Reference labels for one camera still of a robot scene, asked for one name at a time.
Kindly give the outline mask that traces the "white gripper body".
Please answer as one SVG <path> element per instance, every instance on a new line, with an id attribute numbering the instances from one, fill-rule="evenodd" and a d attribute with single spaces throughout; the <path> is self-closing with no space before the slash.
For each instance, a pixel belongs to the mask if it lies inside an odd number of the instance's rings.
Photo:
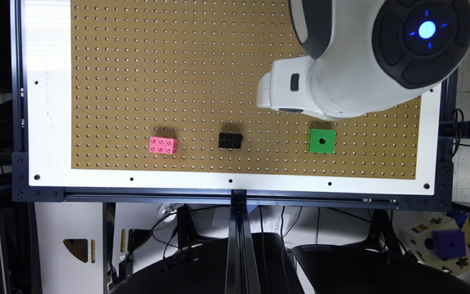
<path id="1" fill-rule="evenodd" d="M 294 112 L 314 118 L 328 118 L 322 108 L 328 67 L 322 59 L 300 56 L 276 60 L 259 81 L 257 106 L 280 112 Z"/>

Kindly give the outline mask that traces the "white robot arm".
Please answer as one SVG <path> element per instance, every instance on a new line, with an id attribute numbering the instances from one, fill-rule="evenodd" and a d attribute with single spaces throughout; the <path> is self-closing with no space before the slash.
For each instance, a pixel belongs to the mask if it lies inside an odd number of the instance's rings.
<path id="1" fill-rule="evenodd" d="M 392 108 L 430 91 L 470 48 L 470 0 L 288 3 L 300 57 L 276 60 L 257 105 L 326 121 Z"/>

